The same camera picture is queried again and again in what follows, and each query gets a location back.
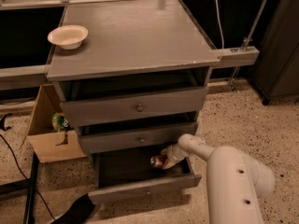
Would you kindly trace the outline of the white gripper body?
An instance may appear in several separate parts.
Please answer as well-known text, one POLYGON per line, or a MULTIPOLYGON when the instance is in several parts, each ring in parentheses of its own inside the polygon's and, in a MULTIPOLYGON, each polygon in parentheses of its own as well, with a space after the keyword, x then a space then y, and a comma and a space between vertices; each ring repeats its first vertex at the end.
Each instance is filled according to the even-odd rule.
POLYGON ((183 150, 178 144, 171 145, 167 148, 167 157, 173 163, 183 161, 189 153, 183 150))

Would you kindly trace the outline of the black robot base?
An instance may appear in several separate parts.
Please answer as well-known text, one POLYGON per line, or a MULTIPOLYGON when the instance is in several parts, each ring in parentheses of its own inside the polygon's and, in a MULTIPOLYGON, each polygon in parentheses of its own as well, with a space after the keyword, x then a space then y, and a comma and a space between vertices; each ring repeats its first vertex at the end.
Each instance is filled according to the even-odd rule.
POLYGON ((84 224, 95 208, 88 194, 76 199, 70 208, 50 224, 84 224))

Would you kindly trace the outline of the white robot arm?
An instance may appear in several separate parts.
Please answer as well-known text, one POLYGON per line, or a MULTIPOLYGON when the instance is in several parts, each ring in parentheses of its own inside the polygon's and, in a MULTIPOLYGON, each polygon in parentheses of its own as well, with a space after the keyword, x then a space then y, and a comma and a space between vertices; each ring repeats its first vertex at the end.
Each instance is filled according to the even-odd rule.
POLYGON ((168 169, 195 155, 206 162, 209 224, 264 224, 260 197, 274 192, 273 171, 235 147, 211 147, 204 139, 183 134, 161 151, 168 169))

